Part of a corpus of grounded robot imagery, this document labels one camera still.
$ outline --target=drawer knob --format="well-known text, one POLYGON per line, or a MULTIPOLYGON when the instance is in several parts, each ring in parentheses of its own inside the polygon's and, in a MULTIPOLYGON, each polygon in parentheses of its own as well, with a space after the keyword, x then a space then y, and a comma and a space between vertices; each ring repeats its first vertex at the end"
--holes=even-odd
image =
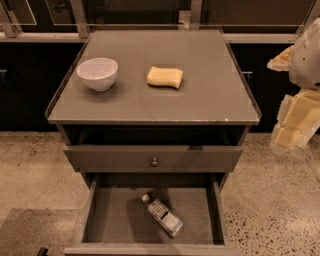
POLYGON ((159 163, 158 163, 157 158, 154 157, 154 158, 152 159, 151 166, 152 166, 152 167, 157 167, 158 164, 159 164, 159 163))

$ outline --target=bottle cap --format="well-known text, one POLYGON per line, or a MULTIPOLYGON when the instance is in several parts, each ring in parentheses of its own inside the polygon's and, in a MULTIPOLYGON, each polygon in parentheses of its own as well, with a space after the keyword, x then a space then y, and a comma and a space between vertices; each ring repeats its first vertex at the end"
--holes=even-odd
POLYGON ((149 196, 148 194, 144 194, 144 195, 142 196, 142 201, 143 201, 143 202, 147 203, 149 200, 150 200, 150 196, 149 196))

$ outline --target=yellow sponge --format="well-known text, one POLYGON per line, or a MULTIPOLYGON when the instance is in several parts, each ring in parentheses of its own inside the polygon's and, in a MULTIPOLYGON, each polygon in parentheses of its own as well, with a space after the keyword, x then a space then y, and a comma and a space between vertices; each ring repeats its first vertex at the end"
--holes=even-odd
POLYGON ((179 89, 183 71, 176 68, 152 67, 147 76, 147 82, 153 86, 171 86, 179 89))

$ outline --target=white bowl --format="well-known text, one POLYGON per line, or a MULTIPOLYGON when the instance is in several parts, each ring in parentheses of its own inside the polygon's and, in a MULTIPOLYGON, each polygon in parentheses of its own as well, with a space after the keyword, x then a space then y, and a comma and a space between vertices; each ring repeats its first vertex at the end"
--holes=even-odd
POLYGON ((118 64, 108 58, 90 59, 78 66, 77 74, 89 88, 106 91, 116 81, 118 64))

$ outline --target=concrete floor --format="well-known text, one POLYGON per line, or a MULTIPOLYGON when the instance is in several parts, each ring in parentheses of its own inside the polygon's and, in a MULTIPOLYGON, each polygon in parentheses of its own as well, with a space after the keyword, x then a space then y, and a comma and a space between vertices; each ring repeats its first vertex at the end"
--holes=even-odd
MULTIPOLYGON (((273 154, 270 134, 249 134, 222 191, 231 247, 250 255, 320 255, 320 136, 273 154)), ((0 255, 62 255, 88 189, 58 133, 0 132, 0 255)))

